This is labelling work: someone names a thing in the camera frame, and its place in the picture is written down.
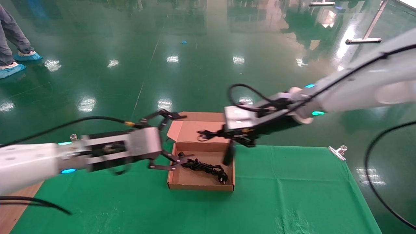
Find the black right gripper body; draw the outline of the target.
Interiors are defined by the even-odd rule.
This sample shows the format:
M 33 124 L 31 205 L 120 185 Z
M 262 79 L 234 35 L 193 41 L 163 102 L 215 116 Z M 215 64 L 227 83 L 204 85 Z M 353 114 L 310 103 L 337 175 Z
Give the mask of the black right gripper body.
M 223 129 L 229 129 L 226 125 L 223 126 Z M 270 135 L 272 132 L 269 129 L 265 128 L 242 128 L 242 129 L 229 129 L 229 130 L 236 130 L 240 131 L 241 136 L 258 136 L 261 137 L 263 135 Z

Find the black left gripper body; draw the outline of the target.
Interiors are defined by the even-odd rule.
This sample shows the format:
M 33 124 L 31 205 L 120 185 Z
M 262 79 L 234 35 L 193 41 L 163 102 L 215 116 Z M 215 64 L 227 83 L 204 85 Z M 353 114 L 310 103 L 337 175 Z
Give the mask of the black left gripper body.
M 110 172 L 128 172 L 131 166 L 144 158 L 89 158 L 89 171 L 95 172 L 108 169 Z

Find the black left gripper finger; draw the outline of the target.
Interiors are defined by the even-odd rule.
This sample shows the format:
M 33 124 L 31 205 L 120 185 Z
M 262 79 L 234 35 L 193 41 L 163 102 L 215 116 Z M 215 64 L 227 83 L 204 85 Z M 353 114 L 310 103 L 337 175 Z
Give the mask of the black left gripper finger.
M 152 127 L 150 126 L 149 121 L 151 119 L 156 118 L 157 116 L 163 117 L 162 121 L 157 126 L 158 130 L 162 130 L 168 124 L 169 121 L 181 120 L 181 119 L 187 118 L 186 115 L 180 115 L 177 112 L 170 112 L 170 111 L 167 111 L 166 109 L 159 109 L 158 111 L 151 113 L 150 115 L 140 119 L 140 129 Z
M 191 159 L 194 154 L 186 154 L 185 152 L 181 151 L 177 154 L 177 156 L 164 155 L 167 159 L 171 161 L 171 165 L 157 165 L 154 164 L 154 159 L 150 159 L 148 168 L 149 169 L 157 169 L 157 170 L 164 170 L 164 171 L 175 171 L 178 166 L 181 166 L 183 163 L 186 163 L 188 159 Z

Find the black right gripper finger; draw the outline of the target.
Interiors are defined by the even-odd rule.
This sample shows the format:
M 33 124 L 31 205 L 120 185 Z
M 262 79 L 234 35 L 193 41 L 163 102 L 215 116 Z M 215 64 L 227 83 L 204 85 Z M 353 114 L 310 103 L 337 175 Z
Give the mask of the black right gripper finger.
M 258 138 L 258 136 L 239 136 L 239 144 L 247 148 L 253 148 L 256 146 L 256 140 Z
M 230 139 L 230 140 L 237 142 L 238 140 L 241 140 L 240 133 L 241 133 L 240 131 L 236 131 L 236 130 L 220 129 L 216 132 L 216 136 L 222 137 L 224 139 Z

